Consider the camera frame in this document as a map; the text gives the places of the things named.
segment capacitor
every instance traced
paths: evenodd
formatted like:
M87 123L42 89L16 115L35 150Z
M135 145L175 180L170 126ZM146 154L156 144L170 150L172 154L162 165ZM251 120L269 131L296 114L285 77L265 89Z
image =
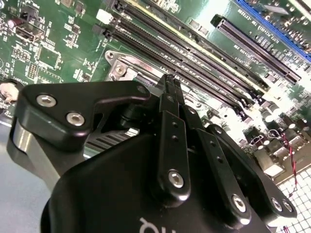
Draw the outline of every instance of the capacitor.
M280 115L282 113L281 109L275 103L271 104L268 108L275 115Z
M11 103L17 100L19 90L13 83L1 83L0 94L6 102Z
M299 119L296 121L297 128L303 131L309 131L310 127L307 125L307 121L303 119Z
M282 120L288 126L289 129L295 128L296 124L288 116L283 117Z
M269 111L262 112L262 117L266 122L271 122L274 120L274 117L271 115Z
M264 148L263 142L260 141L260 140L257 141L257 142L255 143L255 146L256 146L259 150L261 150L261 149Z
M12 18L9 19L6 23L10 29L13 29L16 26L23 24L24 21L21 18Z

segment microchip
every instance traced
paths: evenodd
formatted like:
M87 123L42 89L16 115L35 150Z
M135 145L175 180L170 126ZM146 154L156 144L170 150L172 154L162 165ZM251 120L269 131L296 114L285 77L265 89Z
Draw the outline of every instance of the microchip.
M60 3L66 7L71 7L73 0L60 0Z
M74 24L71 30L73 33L78 34L80 31L80 27L78 25Z
M189 25L192 26L194 29L199 29L200 24L193 19L190 20Z
M199 29L199 32L203 33L204 35L207 35L208 30L207 30L205 27L201 27L201 28Z
M85 81L87 81L87 82L89 82L89 81L91 80L91 76L90 76L89 74L83 74L83 75L82 75L82 78L83 78Z
M83 9L84 9L84 4L82 2L77 2L76 4L76 8L74 9L74 11L77 13L77 14L82 14L83 12Z

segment silver screw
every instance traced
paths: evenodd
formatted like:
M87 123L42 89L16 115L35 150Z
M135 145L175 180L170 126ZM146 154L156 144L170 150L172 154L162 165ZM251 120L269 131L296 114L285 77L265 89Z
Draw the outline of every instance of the silver screw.
M291 205L289 203L287 203L286 201L283 201L283 204L285 205L286 209L289 210L289 212L293 211L293 208L291 207Z
M115 71L117 72L117 74L123 75L123 74L125 74L126 69L121 65L117 65L115 68Z
M275 198L271 198L272 204L273 206L279 210L280 212L282 212L282 206L280 205L280 203L278 203L278 201Z
M169 181L174 185L176 188L181 188L184 186L184 179L181 175L176 171L169 172Z
M174 103L174 99L172 96L167 96L167 98L169 99L170 102L173 102Z
M51 108L56 105L56 99L49 95L40 95L36 100L37 103L43 107Z
M137 90L140 91L140 92L143 93L143 94L146 94L146 93L147 93L146 88L143 87L143 86L137 86Z
M244 201L236 194L233 194L232 201L235 204L235 206L240 210L242 213L246 212L246 205Z
M192 114L195 114L195 110L191 107L188 107L189 111L192 113Z
M79 113L68 113L66 116L67 121L74 126L81 126L84 124L84 117Z

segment screw hole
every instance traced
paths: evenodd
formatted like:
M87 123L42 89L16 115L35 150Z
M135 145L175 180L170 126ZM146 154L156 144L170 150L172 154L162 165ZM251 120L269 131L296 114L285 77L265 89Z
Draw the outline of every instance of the screw hole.
M213 147L216 147L216 144L213 141L209 142Z
M221 164L224 163L223 159L222 159L221 157L219 157L219 156L217 157L217 160L218 160L218 162L221 163Z
M172 139L173 139L174 142L178 142L179 141L178 137L175 136L175 135L172 137Z

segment red wire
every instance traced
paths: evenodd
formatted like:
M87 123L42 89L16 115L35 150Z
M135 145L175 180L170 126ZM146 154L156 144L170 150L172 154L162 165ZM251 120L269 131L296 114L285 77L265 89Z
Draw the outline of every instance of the red wire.
M284 231L285 233L290 233L290 230L287 226L284 226L282 231Z
M297 185L298 185L297 171L296 171L296 161L294 160L293 148L291 147L291 145L290 145L289 141L287 140L285 134L283 134L283 140L284 140L285 146L290 151L291 164L292 164L293 175L294 175L294 180L295 180L295 187L294 187L293 191L289 194L289 198L290 198L294 194L294 192L297 191Z

